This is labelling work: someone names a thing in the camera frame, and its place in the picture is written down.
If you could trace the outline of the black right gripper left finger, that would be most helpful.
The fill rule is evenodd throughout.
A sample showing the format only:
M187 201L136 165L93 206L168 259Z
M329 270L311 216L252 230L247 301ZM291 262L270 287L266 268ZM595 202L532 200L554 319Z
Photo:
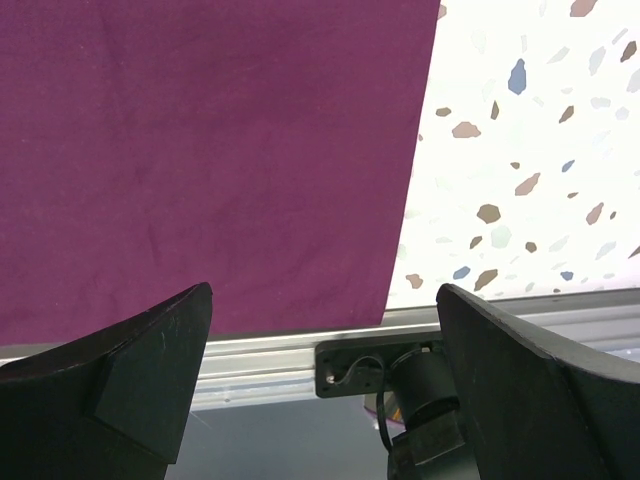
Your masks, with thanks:
M176 463L212 318L200 283L1 368L4 479L162 479Z

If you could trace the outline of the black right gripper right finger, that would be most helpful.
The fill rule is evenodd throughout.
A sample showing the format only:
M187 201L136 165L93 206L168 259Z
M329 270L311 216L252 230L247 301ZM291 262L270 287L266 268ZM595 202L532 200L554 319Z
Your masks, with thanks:
M445 284L437 310L483 479L636 479L639 365Z

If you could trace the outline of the purple cloth wrap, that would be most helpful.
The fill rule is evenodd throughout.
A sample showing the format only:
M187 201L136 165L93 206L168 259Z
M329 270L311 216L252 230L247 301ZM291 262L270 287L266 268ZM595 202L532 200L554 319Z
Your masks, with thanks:
M5 1L1 341L200 283L213 327L377 324L435 1Z

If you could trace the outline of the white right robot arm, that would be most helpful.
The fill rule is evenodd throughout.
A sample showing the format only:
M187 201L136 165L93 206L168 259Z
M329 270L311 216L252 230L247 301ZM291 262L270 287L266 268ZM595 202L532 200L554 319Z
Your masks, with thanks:
M162 479L213 313L206 283L1 369L5 479ZM391 479L635 479L639 366L452 284L436 332L337 339L317 396L374 394Z

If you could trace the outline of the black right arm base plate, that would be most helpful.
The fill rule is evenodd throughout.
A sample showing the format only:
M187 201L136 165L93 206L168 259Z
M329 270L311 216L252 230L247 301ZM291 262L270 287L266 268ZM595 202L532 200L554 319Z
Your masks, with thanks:
M439 332L323 341L314 362L320 398L381 390L414 400L457 396Z

